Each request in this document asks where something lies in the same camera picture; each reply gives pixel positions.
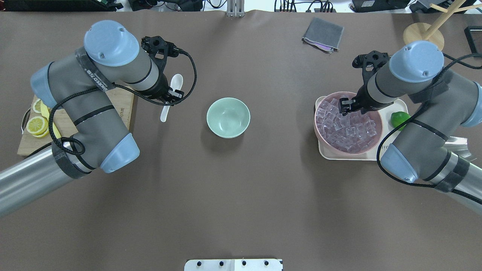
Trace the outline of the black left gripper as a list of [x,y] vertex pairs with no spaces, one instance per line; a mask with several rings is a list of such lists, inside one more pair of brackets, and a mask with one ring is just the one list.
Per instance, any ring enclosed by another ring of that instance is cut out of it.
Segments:
[[170,86],[168,84],[166,76],[161,73],[155,82],[155,84],[149,88],[149,99],[151,100],[160,100],[165,104],[175,105],[180,103],[180,101],[184,97],[184,92],[180,91],[183,94],[182,98],[177,98],[171,94],[169,94]]

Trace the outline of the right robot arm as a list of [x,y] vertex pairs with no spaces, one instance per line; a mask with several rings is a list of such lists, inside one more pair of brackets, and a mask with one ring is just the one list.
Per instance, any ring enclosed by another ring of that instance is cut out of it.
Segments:
[[377,164],[390,178],[413,187],[428,187],[446,194],[481,214],[481,168],[445,146],[460,126],[481,124],[481,85],[453,70],[476,53],[444,60],[434,43],[414,41],[388,56],[372,51],[352,63],[363,70],[363,86],[351,99],[342,98],[343,115],[381,110],[407,95],[419,109],[394,127],[400,131]]

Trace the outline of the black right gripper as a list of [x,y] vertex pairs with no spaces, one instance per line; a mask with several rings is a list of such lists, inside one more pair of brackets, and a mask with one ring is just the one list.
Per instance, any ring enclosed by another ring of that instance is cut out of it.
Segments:
[[339,113],[347,115],[360,111],[361,114],[365,114],[369,111],[377,111],[376,105],[377,102],[369,96],[367,85],[363,85],[353,98],[342,97],[339,99]]

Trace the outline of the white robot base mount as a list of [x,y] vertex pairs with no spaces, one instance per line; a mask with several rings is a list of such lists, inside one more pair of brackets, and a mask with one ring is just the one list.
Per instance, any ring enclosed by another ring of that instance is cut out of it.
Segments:
[[282,271],[281,259],[191,259],[184,271]]

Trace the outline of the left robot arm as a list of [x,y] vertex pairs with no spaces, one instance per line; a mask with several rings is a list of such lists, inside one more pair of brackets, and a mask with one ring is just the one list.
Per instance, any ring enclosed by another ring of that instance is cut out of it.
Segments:
[[49,130],[58,109],[77,129],[1,173],[1,216],[100,168],[114,172],[140,154],[107,91],[121,88],[158,106],[174,106],[188,94],[168,85],[168,57],[188,52],[159,36],[139,42],[113,20],[94,23],[83,46],[49,63],[31,77],[31,88],[50,110]]

